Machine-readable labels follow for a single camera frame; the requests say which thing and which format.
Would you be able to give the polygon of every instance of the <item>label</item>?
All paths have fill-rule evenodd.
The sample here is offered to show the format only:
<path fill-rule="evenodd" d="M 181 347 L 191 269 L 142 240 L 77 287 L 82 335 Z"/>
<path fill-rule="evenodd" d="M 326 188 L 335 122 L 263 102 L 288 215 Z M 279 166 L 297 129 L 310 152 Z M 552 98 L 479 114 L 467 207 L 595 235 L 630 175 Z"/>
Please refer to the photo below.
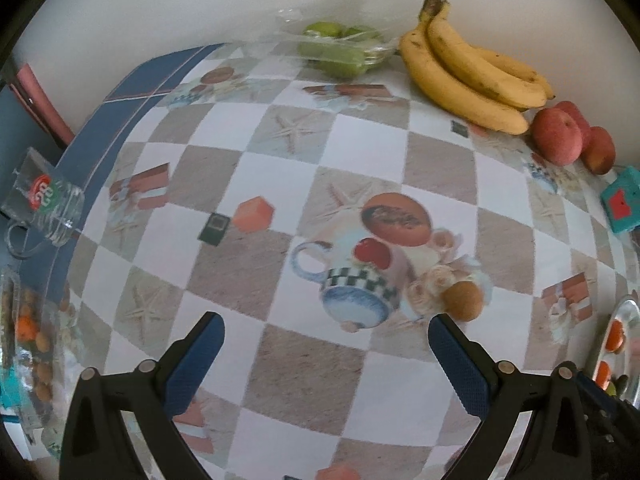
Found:
<path fill-rule="evenodd" d="M 58 190 L 51 183 L 51 177 L 41 174 L 33 181 L 29 191 L 29 205 L 34 211 L 47 212 L 58 202 Z"/>

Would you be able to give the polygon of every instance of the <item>blue gripper pad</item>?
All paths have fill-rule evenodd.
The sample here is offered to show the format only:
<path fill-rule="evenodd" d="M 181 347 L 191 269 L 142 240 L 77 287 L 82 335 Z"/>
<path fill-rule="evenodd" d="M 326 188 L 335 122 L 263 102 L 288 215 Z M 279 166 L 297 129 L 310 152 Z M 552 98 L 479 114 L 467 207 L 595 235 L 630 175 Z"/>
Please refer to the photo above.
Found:
<path fill-rule="evenodd" d="M 479 344 L 469 341 L 446 314 L 431 319 L 428 337 L 431 350 L 466 412 L 484 420 L 497 390 L 494 361 Z"/>
<path fill-rule="evenodd" d="M 184 413 L 225 340 L 222 317 L 207 312 L 187 334 L 175 341 L 159 361 L 159 389 L 169 418 Z"/>

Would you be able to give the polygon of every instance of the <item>screw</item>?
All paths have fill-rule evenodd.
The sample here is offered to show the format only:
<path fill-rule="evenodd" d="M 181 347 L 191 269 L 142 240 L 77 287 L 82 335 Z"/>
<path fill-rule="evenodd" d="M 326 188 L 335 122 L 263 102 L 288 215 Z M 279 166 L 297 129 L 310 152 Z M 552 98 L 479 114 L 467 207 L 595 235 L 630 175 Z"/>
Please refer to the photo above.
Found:
<path fill-rule="evenodd" d="M 567 368 L 566 366 L 561 366 L 560 368 L 558 368 L 558 375 L 563 379 L 571 379 L 574 376 L 572 371 L 569 370 L 569 368 Z"/>
<path fill-rule="evenodd" d="M 145 359 L 138 365 L 138 370 L 143 374 L 149 373 L 156 368 L 156 362 L 153 359 Z"/>
<path fill-rule="evenodd" d="M 80 374 L 80 378 L 83 381 L 88 381 L 94 375 L 95 375 L 95 369 L 94 368 L 85 368 L 84 370 L 82 370 L 82 373 Z"/>
<path fill-rule="evenodd" d="M 513 374 L 514 371 L 516 371 L 516 367 L 509 361 L 500 361 L 498 363 L 498 370 L 500 370 L 503 374 Z"/>

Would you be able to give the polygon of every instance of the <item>red apple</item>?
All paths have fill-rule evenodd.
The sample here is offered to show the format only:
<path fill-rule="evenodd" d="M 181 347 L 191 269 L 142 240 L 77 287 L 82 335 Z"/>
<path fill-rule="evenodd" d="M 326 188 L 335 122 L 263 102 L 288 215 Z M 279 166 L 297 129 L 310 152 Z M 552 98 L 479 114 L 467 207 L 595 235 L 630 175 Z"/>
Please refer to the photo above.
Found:
<path fill-rule="evenodd" d="M 353 248 L 353 256 L 366 264 L 385 270 L 391 265 L 391 251 L 375 238 L 363 238 Z"/>
<path fill-rule="evenodd" d="M 571 115 L 571 118 L 578 124 L 582 133 L 582 149 L 584 150 L 591 142 L 591 127 L 584 118 L 584 115 L 578 110 L 578 107 L 571 101 L 560 101 L 554 108 L 559 108 L 563 112 Z"/>
<path fill-rule="evenodd" d="M 580 158 L 591 173 L 608 173 L 616 160 L 616 147 L 609 132 L 600 126 L 592 126 L 591 142 L 582 150 Z"/>
<path fill-rule="evenodd" d="M 578 124 L 560 108 L 540 110 L 531 123 L 531 134 L 542 156 L 556 166 L 571 164 L 582 151 Z"/>

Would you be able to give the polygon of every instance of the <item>banana bunch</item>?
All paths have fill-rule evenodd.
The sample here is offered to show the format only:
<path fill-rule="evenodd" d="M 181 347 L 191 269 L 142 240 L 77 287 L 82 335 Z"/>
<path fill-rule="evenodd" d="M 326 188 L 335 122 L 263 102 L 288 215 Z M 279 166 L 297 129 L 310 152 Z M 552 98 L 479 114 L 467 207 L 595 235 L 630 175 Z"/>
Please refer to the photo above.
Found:
<path fill-rule="evenodd" d="M 554 97 L 549 83 L 526 64 L 466 43 L 447 21 L 447 0 L 424 0 L 419 23 L 400 40 L 415 83 L 436 104 L 475 124 L 523 134 L 521 111 Z"/>

